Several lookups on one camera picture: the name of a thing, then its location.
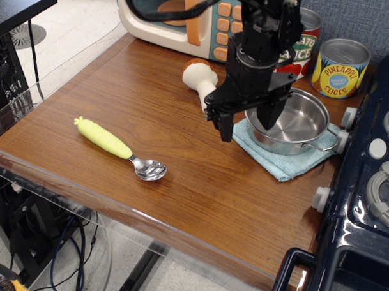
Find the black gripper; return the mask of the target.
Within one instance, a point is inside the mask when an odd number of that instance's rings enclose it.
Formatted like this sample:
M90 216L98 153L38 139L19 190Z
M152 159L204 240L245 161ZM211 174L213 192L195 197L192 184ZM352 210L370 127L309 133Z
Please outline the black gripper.
M247 109L256 109L264 129L274 127L295 81L294 73L275 72L276 65L277 60L266 64L247 55L240 36L230 39L225 81L205 99L206 119L218 123L223 142L232 140L233 115Z

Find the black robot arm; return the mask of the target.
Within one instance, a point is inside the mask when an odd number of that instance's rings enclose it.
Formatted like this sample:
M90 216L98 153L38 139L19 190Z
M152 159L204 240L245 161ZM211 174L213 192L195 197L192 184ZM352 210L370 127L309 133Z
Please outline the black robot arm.
M278 73L285 52L301 38L302 0L238 0L243 30L228 44L225 80L204 99L206 119L224 142L232 139L233 115L254 108L266 129L272 128L292 95L294 73Z

